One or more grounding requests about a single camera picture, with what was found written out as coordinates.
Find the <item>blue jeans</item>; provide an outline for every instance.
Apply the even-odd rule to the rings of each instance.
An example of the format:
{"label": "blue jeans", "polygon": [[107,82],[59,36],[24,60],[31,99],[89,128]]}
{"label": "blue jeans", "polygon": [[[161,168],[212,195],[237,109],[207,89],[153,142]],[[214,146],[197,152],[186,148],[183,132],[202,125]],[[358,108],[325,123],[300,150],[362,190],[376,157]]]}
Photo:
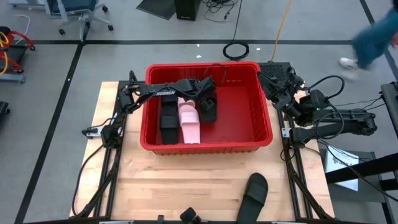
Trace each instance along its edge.
{"label": "blue jeans", "polygon": [[396,32],[398,32],[396,9],[391,9],[384,19],[360,32],[352,43],[358,67],[366,68],[373,60],[380,57],[388,49]]}

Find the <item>pink slipper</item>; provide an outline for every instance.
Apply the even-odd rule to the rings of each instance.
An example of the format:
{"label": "pink slipper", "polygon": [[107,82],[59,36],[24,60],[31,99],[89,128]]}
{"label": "pink slipper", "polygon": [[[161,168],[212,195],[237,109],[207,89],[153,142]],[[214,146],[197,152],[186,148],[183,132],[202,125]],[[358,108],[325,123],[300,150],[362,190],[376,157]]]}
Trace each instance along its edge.
{"label": "pink slipper", "polygon": [[194,102],[193,100],[185,101],[184,98],[179,97],[179,98],[178,98],[178,108],[180,109],[180,107],[181,107],[182,105],[190,105],[190,106],[192,106],[193,108],[195,108],[195,102]]}
{"label": "pink slipper", "polygon": [[179,106],[180,126],[184,143],[200,143],[200,122],[198,111],[192,105]]}

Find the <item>white sneaker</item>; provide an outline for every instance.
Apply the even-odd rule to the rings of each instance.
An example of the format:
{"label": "white sneaker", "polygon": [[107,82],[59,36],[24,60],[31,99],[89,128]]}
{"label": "white sneaker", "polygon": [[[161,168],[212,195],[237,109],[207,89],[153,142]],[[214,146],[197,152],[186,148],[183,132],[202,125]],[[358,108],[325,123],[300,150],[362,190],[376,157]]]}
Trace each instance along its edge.
{"label": "white sneaker", "polygon": [[347,68],[347,69],[359,69],[358,65],[356,64],[357,60],[349,59],[349,58],[340,58],[338,63]]}

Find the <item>person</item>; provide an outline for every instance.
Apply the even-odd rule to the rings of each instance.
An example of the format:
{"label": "person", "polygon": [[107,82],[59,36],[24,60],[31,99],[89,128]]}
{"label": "person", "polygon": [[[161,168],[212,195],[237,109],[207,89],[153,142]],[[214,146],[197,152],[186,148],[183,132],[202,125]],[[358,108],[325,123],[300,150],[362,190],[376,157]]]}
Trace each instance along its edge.
{"label": "person", "polygon": [[398,0],[393,0],[394,7],[379,22],[360,32],[352,41],[356,59],[341,58],[339,63],[348,69],[367,69],[380,57],[389,44],[398,44]]}

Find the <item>black slipper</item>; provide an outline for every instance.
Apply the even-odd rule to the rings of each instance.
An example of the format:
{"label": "black slipper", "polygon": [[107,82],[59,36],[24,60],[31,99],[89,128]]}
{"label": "black slipper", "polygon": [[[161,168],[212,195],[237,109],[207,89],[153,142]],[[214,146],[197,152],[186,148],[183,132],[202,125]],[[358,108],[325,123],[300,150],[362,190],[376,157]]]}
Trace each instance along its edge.
{"label": "black slipper", "polygon": [[206,123],[217,121],[217,95],[215,92],[204,93],[197,99],[201,120]]}
{"label": "black slipper", "polygon": [[163,144],[177,144],[179,128],[177,97],[163,96],[160,111],[160,133]]}
{"label": "black slipper", "polygon": [[236,223],[255,224],[266,202],[267,194],[268,183],[266,178],[259,173],[253,173],[246,184]]}

